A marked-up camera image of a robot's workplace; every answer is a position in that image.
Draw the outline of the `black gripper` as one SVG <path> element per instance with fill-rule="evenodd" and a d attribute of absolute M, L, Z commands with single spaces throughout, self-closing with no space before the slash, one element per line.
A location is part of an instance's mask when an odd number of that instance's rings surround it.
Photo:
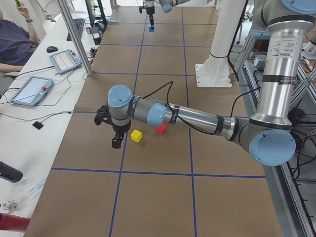
<path fill-rule="evenodd" d="M 114 130 L 114 132 L 116 133 L 114 138 L 112 139 L 112 147 L 115 149 L 120 149 L 121 148 L 121 143 L 122 140 L 124 138 L 124 135 L 126 132 L 129 131 L 131 127 L 131 123 L 128 123 L 126 125 L 123 126 L 119 126 L 119 125 L 112 125 L 112 128 Z"/>
<path fill-rule="evenodd" d="M 155 13 L 155 7 L 146 7 L 146 13 L 149 15 L 150 25 L 154 26 L 154 13 Z"/>

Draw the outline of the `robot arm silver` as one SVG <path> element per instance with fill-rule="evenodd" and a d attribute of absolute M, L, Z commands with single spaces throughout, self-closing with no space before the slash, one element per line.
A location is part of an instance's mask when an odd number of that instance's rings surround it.
<path fill-rule="evenodd" d="M 189 0 L 158 0 L 158 4 L 162 7 L 164 13 L 169 13 L 173 7 L 186 3 Z M 154 28 L 154 14 L 155 14 L 155 1 L 154 0 L 143 0 L 143 5 L 138 7 L 140 14 L 143 9 L 149 16 L 150 26 Z"/>
<path fill-rule="evenodd" d="M 125 85 L 108 92 L 106 123 L 115 131 L 112 146 L 121 147 L 131 121 L 161 126 L 164 121 L 181 123 L 207 135 L 222 136 L 241 146 L 265 166 L 289 161 L 296 149 L 287 115 L 297 80 L 304 37 L 316 23 L 313 0 L 257 0 L 254 3 L 254 31 L 270 37 L 255 113 L 249 118 L 228 115 L 233 109 L 226 98 L 203 93 L 201 101 L 211 103 L 214 114 L 162 101 L 151 96 L 133 95 Z"/>

